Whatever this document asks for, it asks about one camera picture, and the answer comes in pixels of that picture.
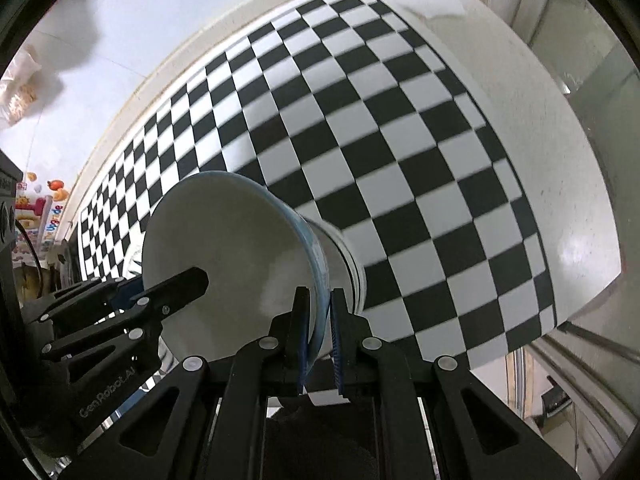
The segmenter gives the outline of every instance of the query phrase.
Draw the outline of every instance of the cartoon poster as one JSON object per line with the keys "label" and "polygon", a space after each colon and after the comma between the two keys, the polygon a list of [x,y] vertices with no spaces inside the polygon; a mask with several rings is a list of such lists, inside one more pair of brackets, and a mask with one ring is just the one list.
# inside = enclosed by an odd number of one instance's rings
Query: cartoon poster
{"label": "cartoon poster", "polygon": [[[19,182],[15,196],[15,219],[22,224],[38,254],[41,264],[53,245],[60,217],[69,192],[60,179],[41,181],[36,173],[28,171]],[[31,251],[23,236],[16,231],[13,253],[14,265],[33,263]]]}

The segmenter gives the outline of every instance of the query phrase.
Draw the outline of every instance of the white square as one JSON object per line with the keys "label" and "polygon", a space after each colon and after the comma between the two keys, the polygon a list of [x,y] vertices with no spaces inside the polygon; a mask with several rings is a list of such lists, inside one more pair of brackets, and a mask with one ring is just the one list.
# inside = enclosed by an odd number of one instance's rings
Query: white square
{"label": "white square", "polygon": [[522,241],[516,217],[509,204],[475,218],[474,224],[487,258],[493,258]]}
{"label": "white square", "polygon": [[396,78],[382,63],[375,63],[350,73],[349,81],[363,100],[398,84]]}
{"label": "white square", "polygon": [[302,73],[306,84],[312,92],[318,92],[333,83],[346,77],[344,70],[333,57],[329,57],[320,63],[307,68]]}
{"label": "white square", "polygon": [[324,119],[322,110],[312,94],[281,110],[280,116],[290,136],[294,136]]}
{"label": "white square", "polygon": [[403,296],[446,279],[432,240],[390,256],[389,264]]}
{"label": "white square", "polygon": [[356,183],[372,217],[382,215],[414,199],[397,164],[369,173]]}
{"label": "white square", "polygon": [[491,159],[472,130],[444,140],[438,148],[456,180],[491,166]]}
{"label": "white square", "polygon": [[419,112],[451,99],[447,87],[432,72],[404,81],[400,88]]}
{"label": "white square", "polygon": [[234,46],[226,50],[226,58],[231,60],[238,54],[241,54],[242,52],[247,50],[250,46],[251,42],[249,41],[249,38],[242,38],[242,40],[238,41]]}
{"label": "white square", "polygon": [[540,328],[543,335],[553,330],[556,326],[554,323],[554,306],[550,305],[545,310],[540,312]]}
{"label": "white square", "polygon": [[284,27],[285,25],[289,25],[289,23],[295,22],[299,17],[300,17],[300,13],[297,10],[292,10],[291,12],[288,12],[284,16],[281,16],[276,20],[273,20],[271,24],[273,25],[273,27],[278,29],[278,28]]}
{"label": "white square", "polygon": [[453,231],[472,220],[465,198],[455,182],[434,189],[417,198],[415,202],[420,208],[431,238]]}
{"label": "white square", "polygon": [[412,46],[396,32],[367,41],[367,44],[380,61],[402,56],[413,50]]}
{"label": "white square", "polygon": [[272,30],[266,36],[260,38],[260,40],[256,41],[252,44],[252,48],[254,50],[254,54],[257,57],[266,54],[267,52],[273,50],[278,45],[282,44],[282,38],[278,34],[277,30]]}
{"label": "white square", "polygon": [[207,76],[207,85],[209,86],[209,91],[218,88],[221,83],[225,82],[230,77],[231,69],[229,68],[228,61],[225,61],[222,65],[217,67]]}
{"label": "white square", "polygon": [[415,113],[385,124],[380,132],[396,160],[424,152],[436,145],[424,121]]}
{"label": "white square", "polygon": [[425,361],[435,361],[442,355],[456,356],[466,350],[457,317],[417,332],[415,338]]}
{"label": "white square", "polygon": [[251,81],[257,78],[262,73],[262,69],[260,68],[260,64],[257,59],[252,59],[249,63],[246,63],[236,70],[233,74],[234,83],[236,85],[236,90],[243,88],[248,85]]}
{"label": "white square", "polygon": [[498,180],[500,180],[500,184],[502,184],[504,193],[510,201],[516,200],[522,196],[520,184],[518,184],[516,176],[513,174],[513,170],[511,169],[511,165],[506,158],[499,160],[494,164],[494,171],[498,176]]}
{"label": "white square", "polygon": [[368,308],[362,317],[369,321],[372,334],[385,341],[395,341],[414,333],[402,298]]}
{"label": "white square", "polygon": [[245,106],[242,109],[242,113],[244,114],[246,126],[250,130],[253,130],[277,114],[278,107],[273,100],[271,92],[267,92],[251,102],[251,104]]}
{"label": "white square", "polygon": [[145,179],[146,186],[151,187],[156,183],[156,180],[160,178],[160,160],[156,158],[151,164],[146,167]]}
{"label": "white square", "polygon": [[316,43],[320,43],[320,38],[318,38],[318,35],[311,28],[306,28],[284,40],[284,45],[292,56],[308,49]]}
{"label": "white square", "polygon": [[174,141],[175,160],[180,160],[183,155],[189,152],[195,146],[196,141],[193,139],[193,130],[189,126],[184,130],[180,137]]}
{"label": "white square", "polygon": [[466,357],[469,359],[469,367],[473,370],[508,353],[507,336],[500,334],[475,348],[467,350]]}
{"label": "white square", "polygon": [[211,95],[206,92],[200,99],[194,102],[189,108],[189,115],[191,116],[191,124],[197,123],[201,118],[207,115],[213,110],[213,104],[211,103]]}
{"label": "white square", "polygon": [[546,269],[545,259],[542,256],[542,248],[540,248],[540,240],[537,234],[532,234],[524,240],[524,249],[527,251],[527,260],[529,260],[531,274],[535,278]]}
{"label": "white square", "polygon": [[258,162],[267,186],[300,167],[298,156],[289,137],[264,150],[258,155]]}
{"label": "white square", "polygon": [[222,156],[225,159],[227,171],[239,170],[246,163],[254,160],[255,150],[249,132],[236,137],[222,148]]}
{"label": "white square", "polygon": [[302,16],[302,19],[308,23],[309,27],[315,27],[320,23],[324,23],[332,18],[335,18],[337,15],[338,13],[335,12],[335,10],[333,10],[331,7],[322,6],[306,13],[304,16]]}
{"label": "white square", "polygon": [[427,45],[416,48],[415,53],[420,56],[420,59],[426,63],[432,72],[444,69],[444,63],[441,62],[440,58],[436,56],[433,53],[433,50],[431,50]]}
{"label": "white square", "polygon": [[364,137],[378,129],[376,121],[362,101],[341,108],[326,117],[340,146]]}
{"label": "white square", "polygon": [[289,56],[265,70],[264,78],[267,80],[269,88],[273,90],[274,88],[284,85],[287,81],[292,80],[299,73],[300,69],[296,65],[296,62]]}
{"label": "white square", "polygon": [[178,175],[178,166],[174,162],[160,175],[160,184],[162,186],[162,194],[166,194],[173,186],[178,184],[180,176]]}
{"label": "white square", "polygon": [[332,34],[322,42],[334,57],[364,44],[364,40],[352,28],[345,28],[337,34]]}
{"label": "white square", "polygon": [[447,283],[459,316],[498,297],[487,261],[447,278]]}
{"label": "white square", "polygon": [[353,175],[340,148],[335,148],[302,166],[311,193],[317,200],[353,182]]}
{"label": "white square", "polygon": [[359,6],[355,9],[349,9],[340,14],[340,17],[351,27],[357,27],[363,23],[377,20],[380,15],[369,6]]}
{"label": "white square", "polygon": [[371,218],[345,229],[342,234],[353,246],[356,260],[363,266],[378,263],[386,258],[385,249]]}
{"label": "white square", "polygon": [[203,166],[221,151],[222,146],[220,146],[218,130],[214,128],[196,143],[196,158],[198,159],[198,165]]}
{"label": "white square", "polygon": [[538,298],[533,280],[517,286],[498,298],[505,332],[538,314]]}
{"label": "white square", "polygon": [[469,123],[473,129],[477,130],[486,124],[480,110],[478,110],[468,94],[456,96],[454,100],[464,115],[466,122]]}
{"label": "white square", "polygon": [[213,107],[213,116],[216,118],[216,126],[220,127],[231,117],[234,117],[242,109],[238,94],[232,92]]}

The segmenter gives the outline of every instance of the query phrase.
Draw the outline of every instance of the screw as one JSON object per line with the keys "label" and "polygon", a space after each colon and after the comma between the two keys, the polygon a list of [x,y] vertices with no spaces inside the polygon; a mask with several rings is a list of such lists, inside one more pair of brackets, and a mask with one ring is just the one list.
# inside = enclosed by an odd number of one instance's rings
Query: screw
{"label": "screw", "polygon": [[447,372],[452,372],[458,368],[458,362],[451,356],[443,355],[438,359],[438,366]]}
{"label": "screw", "polygon": [[273,350],[278,347],[278,340],[274,337],[267,336],[260,339],[258,344],[263,350]]}
{"label": "screw", "polygon": [[134,328],[131,332],[129,332],[129,339],[135,341],[136,339],[140,339],[144,333],[145,331],[141,328]]}
{"label": "screw", "polygon": [[367,350],[379,350],[382,346],[382,341],[377,337],[366,337],[362,340],[362,346]]}
{"label": "screw", "polygon": [[182,363],[182,368],[184,368],[188,372],[194,372],[196,370],[200,370],[201,366],[202,366],[202,359],[196,356],[187,357]]}

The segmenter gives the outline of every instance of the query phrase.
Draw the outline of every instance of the black cable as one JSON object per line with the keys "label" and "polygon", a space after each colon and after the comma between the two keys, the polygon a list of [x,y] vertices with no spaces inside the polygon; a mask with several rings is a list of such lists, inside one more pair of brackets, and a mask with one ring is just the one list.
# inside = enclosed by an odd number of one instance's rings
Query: black cable
{"label": "black cable", "polygon": [[40,260],[38,259],[38,255],[36,254],[36,249],[33,248],[31,239],[29,238],[27,231],[25,231],[24,226],[17,220],[15,221],[15,226],[18,228],[18,231],[20,231],[20,234],[24,237],[24,240],[27,242],[27,245],[29,246],[29,250],[31,251],[31,256],[33,256],[33,261],[36,263],[36,268],[38,269],[38,298],[40,298],[42,297],[42,289],[44,287],[44,279],[42,277],[42,267],[40,266]]}

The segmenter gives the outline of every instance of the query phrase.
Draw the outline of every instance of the checkerboard pattern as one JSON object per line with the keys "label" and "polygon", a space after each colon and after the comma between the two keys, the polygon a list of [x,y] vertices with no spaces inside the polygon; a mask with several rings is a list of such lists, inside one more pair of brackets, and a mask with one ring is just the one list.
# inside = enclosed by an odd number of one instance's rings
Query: checkerboard pattern
{"label": "checkerboard pattern", "polygon": [[225,170],[341,229],[365,266],[364,316],[407,352],[476,367],[554,326],[544,249],[507,153],[464,83],[384,1],[284,9],[217,49],[129,139],[81,211],[87,276],[123,273],[180,179]]}

